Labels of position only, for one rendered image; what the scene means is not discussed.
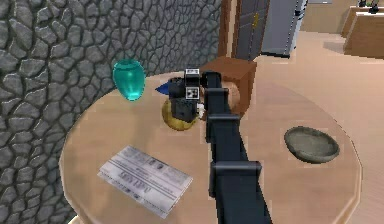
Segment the yellow round ball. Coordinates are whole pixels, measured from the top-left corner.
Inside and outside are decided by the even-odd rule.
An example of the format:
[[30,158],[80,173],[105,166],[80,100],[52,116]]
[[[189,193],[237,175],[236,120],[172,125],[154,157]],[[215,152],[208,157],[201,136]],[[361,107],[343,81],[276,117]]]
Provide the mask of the yellow round ball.
[[171,111],[171,101],[167,99],[162,106],[162,118],[164,123],[173,130],[185,131],[190,129],[197,121],[195,118],[192,122],[188,123],[183,120],[174,118]]

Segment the dark grey room door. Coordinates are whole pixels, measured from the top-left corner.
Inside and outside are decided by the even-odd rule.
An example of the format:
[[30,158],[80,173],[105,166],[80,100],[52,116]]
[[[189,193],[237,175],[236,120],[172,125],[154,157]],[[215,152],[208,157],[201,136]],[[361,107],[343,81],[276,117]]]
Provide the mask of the dark grey room door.
[[[253,61],[261,53],[270,0],[237,0],[231,57]],[[254,15],[259,13],[257,27]]]

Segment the light wooden counter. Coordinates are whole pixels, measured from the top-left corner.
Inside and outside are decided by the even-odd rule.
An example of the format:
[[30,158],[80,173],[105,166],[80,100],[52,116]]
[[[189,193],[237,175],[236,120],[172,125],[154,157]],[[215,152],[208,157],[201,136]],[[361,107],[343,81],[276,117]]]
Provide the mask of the light wooden counter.
[[345,55],[384,59],[384,7],[371,14],[369,7],[351,6],[341,36]]

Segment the grey newspaper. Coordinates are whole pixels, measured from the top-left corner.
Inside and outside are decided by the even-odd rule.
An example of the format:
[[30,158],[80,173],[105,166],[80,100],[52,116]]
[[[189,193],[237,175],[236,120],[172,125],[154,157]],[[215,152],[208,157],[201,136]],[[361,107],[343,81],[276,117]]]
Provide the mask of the grey newspaper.
[[104,163],[98,176],[163,219],[193,181],[188,174],[131,146]]

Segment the grey fridge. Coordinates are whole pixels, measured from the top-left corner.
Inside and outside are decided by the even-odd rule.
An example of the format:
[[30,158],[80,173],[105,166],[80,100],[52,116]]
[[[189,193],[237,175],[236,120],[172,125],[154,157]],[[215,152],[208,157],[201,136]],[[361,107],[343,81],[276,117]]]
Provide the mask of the grey fridge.
[[308,0],[270,0],[261,54],[289,58]]

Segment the teal glass vase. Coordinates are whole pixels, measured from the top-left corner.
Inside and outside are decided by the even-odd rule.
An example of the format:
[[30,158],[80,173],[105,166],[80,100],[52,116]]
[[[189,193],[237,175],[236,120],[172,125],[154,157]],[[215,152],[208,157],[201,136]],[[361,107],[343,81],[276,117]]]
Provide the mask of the teal glass vase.
[[114,64],[113,81],[121,95],[129,101],[138,100],[145,88],[146,74],[134,59],[122,59]]

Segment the round light wooden table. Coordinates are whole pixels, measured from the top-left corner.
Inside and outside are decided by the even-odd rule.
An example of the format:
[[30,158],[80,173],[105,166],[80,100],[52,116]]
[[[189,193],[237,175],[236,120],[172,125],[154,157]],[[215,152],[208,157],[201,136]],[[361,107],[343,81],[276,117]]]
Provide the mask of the round light wooden table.
[[[178,132],[162,120],[164,96],[148,79],[142,98],[130,103],[113,91],[89,107],[72,127],[60,158],[65,197],[84,224],[217,224],[208,195],[210,149],[205,124]],[[284,142],[294,126],[327,133],[340,147],[324,164],[296,159]],[[307,98],[258,79],[241,134],[252,160],[263,166],[260,183],[273,224],[346,224],[360,201],[362,168],[355,147],[337,122]],[[126,146],[189,174],[193,181],[162,219],[98,177],[99,168]]]

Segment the grey-green bowl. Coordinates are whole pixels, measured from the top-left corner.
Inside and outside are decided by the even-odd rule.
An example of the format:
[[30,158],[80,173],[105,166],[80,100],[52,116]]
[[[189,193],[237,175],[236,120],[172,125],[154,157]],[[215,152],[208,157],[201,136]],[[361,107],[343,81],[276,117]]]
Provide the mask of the grey-green bowl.
[[327,133],[305,126],[288,129],[284,134],[288,150],[300,161],[327,163],[340,153],[338,143]]

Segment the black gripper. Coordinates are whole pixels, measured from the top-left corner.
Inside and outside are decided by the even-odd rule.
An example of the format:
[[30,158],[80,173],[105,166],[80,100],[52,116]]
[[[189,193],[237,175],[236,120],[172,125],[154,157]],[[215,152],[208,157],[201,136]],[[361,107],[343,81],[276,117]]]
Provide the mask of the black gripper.
[[199,87],[187,87],[182,77],[174,77],[168,80],[168,97],[174,118],[191,123],[197,117]]

